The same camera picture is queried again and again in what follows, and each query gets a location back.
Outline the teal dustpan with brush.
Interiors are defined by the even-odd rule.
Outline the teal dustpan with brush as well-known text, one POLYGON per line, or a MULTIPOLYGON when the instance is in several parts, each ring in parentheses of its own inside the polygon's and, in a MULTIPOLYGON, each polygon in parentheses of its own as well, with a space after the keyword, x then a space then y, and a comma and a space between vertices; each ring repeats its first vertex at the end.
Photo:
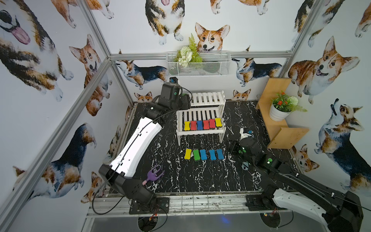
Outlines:
POLYGON ((246 161, 244 161, 244 162, 242 163, 242 169, 243 169, 244 171, 247 171, 247 170, 249 169, 249 163, 246 162, 246 161))

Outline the yellow eraser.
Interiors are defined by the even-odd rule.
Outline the yellow eraser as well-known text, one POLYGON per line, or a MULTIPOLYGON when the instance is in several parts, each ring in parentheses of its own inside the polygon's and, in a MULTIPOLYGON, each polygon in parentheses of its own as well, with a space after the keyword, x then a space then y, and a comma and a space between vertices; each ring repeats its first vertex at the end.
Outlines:
POLYGON ((223 123, 222 123, 221 118, 216 118, 216 119, 215 119, 215 126, 216 126, 217 128, 222 128, 222 127, 223 127, 223 123))
POLYGON ((191 150, 191 149, 186 149, 186 150, 185 150, 185 156, 184 156, 184 159, 185 159, 185 160, 190 160, 190 158, 191 158, 191 154, 192 154, 192 150, 191 150))
POLYGON ((185 121, 184 122, 184 131, 189 131, 190 130, 190 121, 185 121))

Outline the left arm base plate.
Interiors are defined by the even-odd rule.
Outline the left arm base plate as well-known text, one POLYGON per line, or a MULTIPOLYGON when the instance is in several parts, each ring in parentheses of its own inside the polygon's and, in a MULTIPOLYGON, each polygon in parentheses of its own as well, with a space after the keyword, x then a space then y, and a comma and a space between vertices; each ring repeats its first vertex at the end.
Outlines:
POLYGON ((168 214, 170 206, 169 197, 158 197, 151 200, 149 204, 142 204, 139 201, 132 200, 130 203, 129 214, 168 214))

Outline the white wooden two-tier shelf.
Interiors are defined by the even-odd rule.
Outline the white wooden two-tier shelf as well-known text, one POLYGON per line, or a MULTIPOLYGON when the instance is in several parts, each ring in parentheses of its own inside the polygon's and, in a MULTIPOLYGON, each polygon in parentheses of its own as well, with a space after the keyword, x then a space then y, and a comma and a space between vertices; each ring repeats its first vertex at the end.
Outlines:
POLYGON ((188 135, 203 135, 203 134, 217 134, 219 142, 223 142, 226 126, 223 120, 223 113, 225 109, 226 99, 223 91, 219 92, 202 92, 190 93, 191 108, 188 110, 179 110, 176 113, 177 117, 177 142, 181 144, 181 137, 188 135), (223 127, 209 130, 189 130, 184 131, 185 121, 210 120, 221 118, 223 127))

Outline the white plant pot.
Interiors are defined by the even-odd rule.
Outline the white plant pot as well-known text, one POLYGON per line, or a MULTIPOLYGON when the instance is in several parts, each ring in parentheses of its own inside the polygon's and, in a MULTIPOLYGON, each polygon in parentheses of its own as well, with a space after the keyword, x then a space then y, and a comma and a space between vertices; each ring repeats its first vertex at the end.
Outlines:
POLYGON ((286 117, 290 114, 291 114, 290 112, 282 112, 276 109, 273 104, 270 107, 269 116, 273 121, 276 121, 276 122, 282 121, 286 119, 286 117))

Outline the wooden corner shelf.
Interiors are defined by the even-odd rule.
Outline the wooden corner shelf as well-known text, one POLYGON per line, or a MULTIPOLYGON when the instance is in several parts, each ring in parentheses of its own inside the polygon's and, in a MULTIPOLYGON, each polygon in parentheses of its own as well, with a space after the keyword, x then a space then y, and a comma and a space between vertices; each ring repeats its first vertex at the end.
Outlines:
POLYGON ((289 127, 286 123, 289 112, 281 112, 272 104, 290 82, 289 78, 269 78, 257 105, 270 138, 268 148, 271 149, 291 149, 309 131, 308 128, 289 127))

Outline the artificial fern and flowers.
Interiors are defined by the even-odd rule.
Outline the artificial fern and flowers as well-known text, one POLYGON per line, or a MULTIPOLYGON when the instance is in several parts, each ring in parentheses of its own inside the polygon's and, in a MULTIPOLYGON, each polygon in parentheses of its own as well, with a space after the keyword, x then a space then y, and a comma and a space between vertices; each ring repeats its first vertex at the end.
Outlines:
POLYGON ((191 64, 203 62, 203 59, 198 52, 193 34, 188 38, 188 45, 183 46, 178 50, 174 61, 185 68, 191 64))

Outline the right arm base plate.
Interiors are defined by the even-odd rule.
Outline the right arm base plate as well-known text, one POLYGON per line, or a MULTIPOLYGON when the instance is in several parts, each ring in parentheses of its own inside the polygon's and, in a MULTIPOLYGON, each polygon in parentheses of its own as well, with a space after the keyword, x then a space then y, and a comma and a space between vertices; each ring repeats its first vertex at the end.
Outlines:
POLYGON ((245 206, 248 207, 250 211, 274 210, 277 208, 272 198, 264 194, 246 195, 245 199, 245 206))

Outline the light blue eraser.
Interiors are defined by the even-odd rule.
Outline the light blue eraser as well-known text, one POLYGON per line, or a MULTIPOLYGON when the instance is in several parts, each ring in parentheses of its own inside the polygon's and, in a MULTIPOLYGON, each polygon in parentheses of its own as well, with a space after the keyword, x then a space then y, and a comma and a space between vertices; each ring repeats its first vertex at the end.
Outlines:
POLYGON ((216 155, 215 155, 215 150, 209 150, 209 154, 210 154, 210 160, 212 160, 212 161, 215 161, 215 160, 217 160, 217 158, 216 158, 216 155))
POLYGON ((216 152, 217 152, 217 157, 218 157, 219 160, 224 160, 225 159, 222 149, 217 149, 216 152))
POLYGON ((207 154, 206 154, 206 150, 204 150, 204 149, 200 150, 200 156, 201 156, 201 160, 207 160, 208 159, 207 154))

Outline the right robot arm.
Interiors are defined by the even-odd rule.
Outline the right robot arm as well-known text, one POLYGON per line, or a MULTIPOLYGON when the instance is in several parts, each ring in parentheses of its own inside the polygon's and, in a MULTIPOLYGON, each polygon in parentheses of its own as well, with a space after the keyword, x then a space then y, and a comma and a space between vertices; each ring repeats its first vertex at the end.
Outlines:
POLYGON ((264 207, 276 206, 297 212, 320 222, 328 232, 360 231, 364 214, 356 194, 342 193, 298 172, 285 171, 290 165, 265 153, 247 128, 240 128, 240 138, 232 141, 230 151, 242 158, 248 167, 264 172, 270 179, 300 193, 295 195, 269 185, 261 195, 264 207))

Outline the red eraser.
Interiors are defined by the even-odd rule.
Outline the red eraser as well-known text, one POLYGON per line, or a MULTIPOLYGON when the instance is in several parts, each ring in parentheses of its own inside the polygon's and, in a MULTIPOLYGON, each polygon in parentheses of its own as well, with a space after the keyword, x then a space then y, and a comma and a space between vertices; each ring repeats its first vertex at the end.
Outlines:
POLYGON ((210 129, 209 120, 204 120, 203 121, 203 129, 204 130, 209 130, 210 129))
POLYGON ((190 130, 196 131, 197 130, 197 121, 191 121, 190 122, 190 130))
POLYGON ((215 119, 210 119, 209 120, 209 128, 210 129, 215 129, 216 128, 215 119))

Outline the green potted plant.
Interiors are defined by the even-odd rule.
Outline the green potted plant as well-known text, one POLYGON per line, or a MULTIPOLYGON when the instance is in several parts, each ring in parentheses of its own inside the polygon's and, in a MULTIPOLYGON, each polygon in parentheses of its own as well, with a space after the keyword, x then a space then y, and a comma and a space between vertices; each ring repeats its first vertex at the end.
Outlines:
POLYGON ((277 97, 272 99, 273 107, 284 113, 292 113, 295 111, 307 112, 305 108, 299 105, 299 99, 295 96, 288 96, 285 92, 279 92, 277 97))

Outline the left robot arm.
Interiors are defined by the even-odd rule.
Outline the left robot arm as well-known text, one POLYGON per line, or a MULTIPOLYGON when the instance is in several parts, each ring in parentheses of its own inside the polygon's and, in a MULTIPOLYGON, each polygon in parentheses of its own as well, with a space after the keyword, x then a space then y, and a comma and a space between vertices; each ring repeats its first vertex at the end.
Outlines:
POLYGON ((146 207, 155 204, 155 194, 133 176, 148 146, 164 127, 164 117, 178 110, 190 109, 191 97, 183 90, 176 77, 171 77, 169 82, 163 84, 161 94, 148 104, 123 150, 110 164, 100 167, 99 174, 104 180, 102 186, 108 185, 128 199, 146 207))

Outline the purple pink garden fork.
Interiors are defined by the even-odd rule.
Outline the purple pink garden fork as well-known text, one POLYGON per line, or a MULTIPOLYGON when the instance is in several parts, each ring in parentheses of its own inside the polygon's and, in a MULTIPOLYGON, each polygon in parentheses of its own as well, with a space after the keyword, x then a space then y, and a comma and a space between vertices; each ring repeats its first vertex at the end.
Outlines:
POLYGON ((155 165, 148 173, 147 179, 143 181, 143 185, 146 185, 149 181, 155 182, 164 175, 165 171, 162 170, 162 166, 155 165))

